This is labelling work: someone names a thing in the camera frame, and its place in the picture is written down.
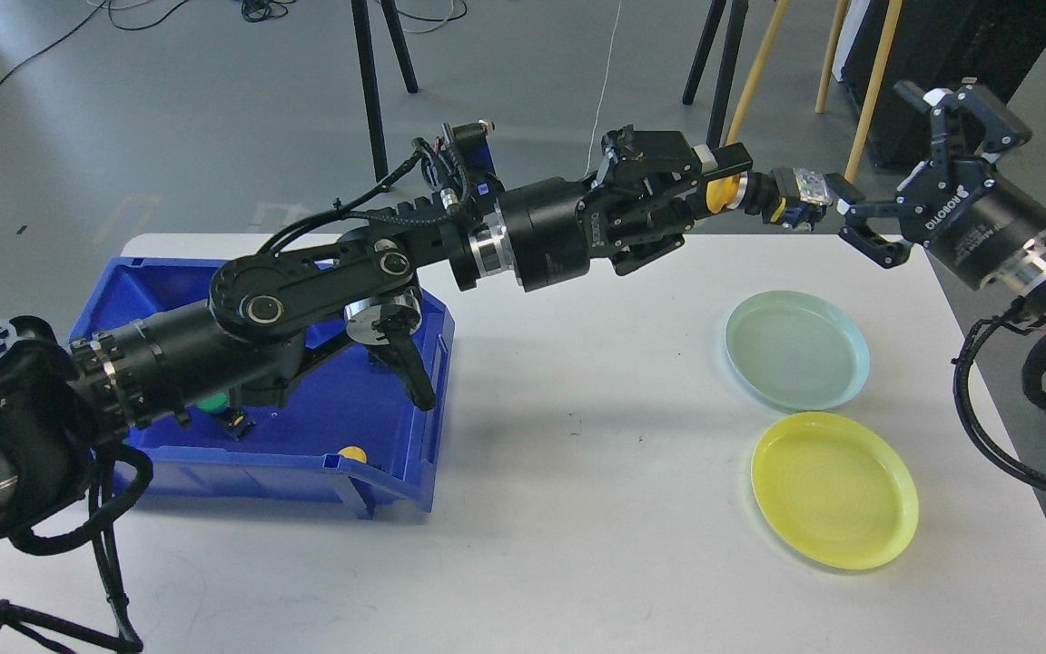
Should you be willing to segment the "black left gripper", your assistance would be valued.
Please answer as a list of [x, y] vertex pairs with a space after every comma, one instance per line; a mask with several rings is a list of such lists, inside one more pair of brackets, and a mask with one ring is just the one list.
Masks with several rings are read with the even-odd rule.
[[743, 144], [692, 145], [673, 130], [610, 130], [579, 181], [553, 177], [502, 191], [491, 231], [524, 291], [585, 276], [607, 260], [627, 276], [684, 244], [703, 215], [725, 212], [753, 158]]

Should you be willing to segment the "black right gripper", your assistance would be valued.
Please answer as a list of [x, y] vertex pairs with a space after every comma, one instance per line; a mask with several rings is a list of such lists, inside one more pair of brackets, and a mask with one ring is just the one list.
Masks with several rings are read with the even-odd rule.
[[[929, 116], [929, 157], [887, 202], [868, 202], [842, 174], [828, 173], [826, 185], [845, 220], [838, 235], [884, 269], [905, 264], [913, 242], [972, 289], [1004, 281], [1016, 293], [1037, 290], [1046, 281], [1046, 208], [995, 166], [1031, 140], [1031, 128], [983, 85], [925, 91], [900, 80], [893, 90]], [[905, 239], [880, 235], [871, 218], [906, 220]]]

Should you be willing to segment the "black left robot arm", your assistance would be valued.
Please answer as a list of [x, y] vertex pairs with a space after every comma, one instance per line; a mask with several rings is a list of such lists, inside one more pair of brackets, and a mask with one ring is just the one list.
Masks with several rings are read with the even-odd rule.
[[0, 319], [0, 540], [50, 556], [91, 545], [119, 633], [0, 600], [7, 626], [66, 651], [45, 630], [134, 653], [113, 523], [153, 479], [132, 428], [227, 391], [235, 404], [282, 406], [308, 373], [356, 344], [395, 373], [420, 410], [436, 394], [412, 334], [424, 266], [448, 262], [462, 290], [513, 272], [526, 291], [607, 258], [619, 276], [667, 255], [695, 223], [740, 210], [772, 220], [790, 207], [742, 144], [693, 146], [681, 133], [602, 136], [602, 163], [577, 181], [507, 190], [490, 170], [490, 123], [444, 125], [433, 142], [378, 182], [419, 167], [428, 197], [365, 210], [370, 196], [308, 216], [252, 255], [221, 266], [202, 301], [63, 347], [35, 316]]

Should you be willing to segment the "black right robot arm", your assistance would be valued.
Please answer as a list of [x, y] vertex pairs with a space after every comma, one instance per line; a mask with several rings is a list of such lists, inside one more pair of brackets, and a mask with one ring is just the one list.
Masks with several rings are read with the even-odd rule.
[[929, 156], [887, 202], [868, 202], [841, 175], [829, 175], [845, 220], [839, 235], [885, 269], [904, 264], [920, 245], [974, 290], [993, 281], [1009, 287], [1009, 309], [973, 324], [953, 360], [954, 404], [977, 451], [1046, 494], [1046, 473], [1014, 459], [993, 441], [970, 391], [977, 353], [997, 331], [1037, 334], [1021, 368], [1021, 387], [1046, 412], [1046, 208], [996, 165], [1002, 154], [1027, 144], [1031, 130], [984, 86], [926, 91], [901, 80], [895, 92], [929, 116]]

